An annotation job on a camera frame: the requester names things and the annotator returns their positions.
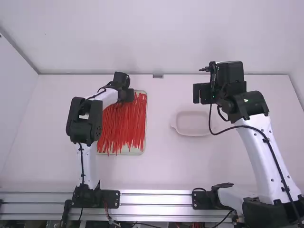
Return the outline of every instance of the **white table surface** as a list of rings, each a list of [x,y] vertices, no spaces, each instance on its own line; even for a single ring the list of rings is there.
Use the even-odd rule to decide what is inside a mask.
[[[142,155],[98,155],[104,188],[192,189],[221,182],[254,186],[245,147],[235,130],[219,136],[181,136],[171,116],[192,103],[192,84],[208,75],[131,75],[131,87],[148,94],[146,148]],[[65,127],[71,99],[93,94],[112,75],[40,76],[15,142],[1,172],[0,185],[74,187],[80,164]],[[259,90],[270,109],[277,144],[294,181],[301,186],[304,113],[286,75],[246,75],[247,90]],[[218,129],[231,126],[212,118]]]

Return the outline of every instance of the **red straw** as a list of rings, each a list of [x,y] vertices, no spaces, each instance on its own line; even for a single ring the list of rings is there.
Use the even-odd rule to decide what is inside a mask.
[[[138,148],[143,152],[146,131],[147,95],[135,93],[134,100],[116,103],[103,111],[102,134],[97,142],[99,153],[121,153]]]

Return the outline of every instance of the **white dish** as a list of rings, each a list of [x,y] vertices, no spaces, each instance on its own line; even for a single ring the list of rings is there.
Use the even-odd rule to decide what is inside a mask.
[[[209,112],[204,110],[184,109],[178,111],[171,119],[171,127],[175,128],[178,134],[186,136],[209,135]],[[216,129],[216,121],[211,120],[212,131]]]

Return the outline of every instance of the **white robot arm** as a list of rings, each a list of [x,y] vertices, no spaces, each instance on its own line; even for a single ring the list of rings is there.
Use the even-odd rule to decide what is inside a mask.
[[[255,198],[231,183],[212,186],[204,197],[212,199],[212,204],[219,209],[234,209],[243,214],[250,227],[281,227],[292,222],[303,227],[303,196],[291,178],[276,144],[263,95],[259,91],[247,92],[243,63],[210,62],[208,67],[200,71],[210,72],[210,83],[193,85],[193,102],[209,104],[209,115],[212,104],[217,104],[221,118],[234,124],[219,133],[213,133],[209,119],[209,130],[213,135],[231,129],[238,131],[249,155],[257,185]],[[222,116],[219,108],[227,114],[228,119]],[[199,201],[194,194],[198,193],[192,192],[193,204]]]
[[[94,98],[86,98],[88,100],[97,100],[102,101],[102,111],[106,109],[108,106],[117,103],[118,101],[118,90],[113,88],[105,88],[105,92],[102,94],[96,93],[93,95]],[[94,141],[90,146],[86,143],[81,143],[81,148],[83,156],[81,156],[81,151],[79,150],[80,145],[79,142],[75,144],[75,148],[77,151],[77,157],[79,163],[81,163],[81,159],[83,159],[83,169],[84,169],[84,184],[89,186],[89,189],[95,189],[100,181],[97,177],[96,173],[96,152],[97,152],[97,141]],[[80,183],[82,183],[82,170],[80,170]]]
[[[78,150],[77,156],[81,163],[79,186],[86,184],[91,190],[100,188],[96,173],[96,151],[102,131],[102,113],[112,104],[134,99],[134,90],[129,89],[129,85],[127,74],[115,72],[113,81],[101,87],[96,94],[72,99],[66,133]]]

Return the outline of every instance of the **white wall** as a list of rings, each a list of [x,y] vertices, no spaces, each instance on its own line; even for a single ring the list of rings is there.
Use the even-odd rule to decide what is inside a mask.
[[[10,43],[0,38],[0,171],[10,152],[38,75]]]
[[[172,116],[181,108],[208,112],[208,106],[192,104],[192,84],[207,82],[209,76],[165,75],[164,79],[155,79],[152,75],[130,75],[130,78],[131,87],[148,94],[145,151],[139,156],[98,155],[97,174],[104,188],[193,189],[223,182],[255,184],[237,131],[186,137],[170,127]],[[71,99],[88,96],[112,79],[113,75],[40,76],[0,175],[1,183],[52,183],[51,189],[71,184],[73,188],[81,166],[77,150],[65,131]],[[245,79],[249,90],[257,89],[265,96],[272,110],[272,127],[282,157],[294,181],[304,187],[299,172],[304,160],[304,113],[288,76],[246,75]],[[215,107],[213,111],[212,120],[218,122],[216,131],[231,126],[220,120]]]
[[[286,73],[304,105],[302,0],[1,1],[2,26],[44,74],[196,73],[211,60]]]

